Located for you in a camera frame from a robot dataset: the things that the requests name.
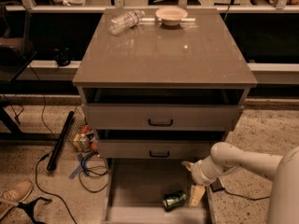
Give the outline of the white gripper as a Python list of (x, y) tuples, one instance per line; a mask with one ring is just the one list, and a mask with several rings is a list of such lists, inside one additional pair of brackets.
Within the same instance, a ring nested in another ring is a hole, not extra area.
[(183, 161), (181, 164), (185, 166), (188, 171), (191, 171), (192, 179), (197, 184), (191, 186), (189, 200), (189, 206), (195, 207), (203, 198), (206, 192), (205, 187), (212, 184), (218, 176), (224, 173), (224, 167), (215, 163), (211, 157), (200, 160), (195, 164), (189, 161)]

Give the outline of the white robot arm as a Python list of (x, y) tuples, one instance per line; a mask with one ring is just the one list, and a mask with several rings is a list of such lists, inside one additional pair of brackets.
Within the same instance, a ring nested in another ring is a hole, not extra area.
[(191, 173), (190, 206), (196, 206), (206, 187), (223, 175), (243, 168), (272, 182), (267, 224), (299, 224), (299, 147), (284, 156), (250, 152), (226, 142), (212, 146), (209, 156), (181, 163)]

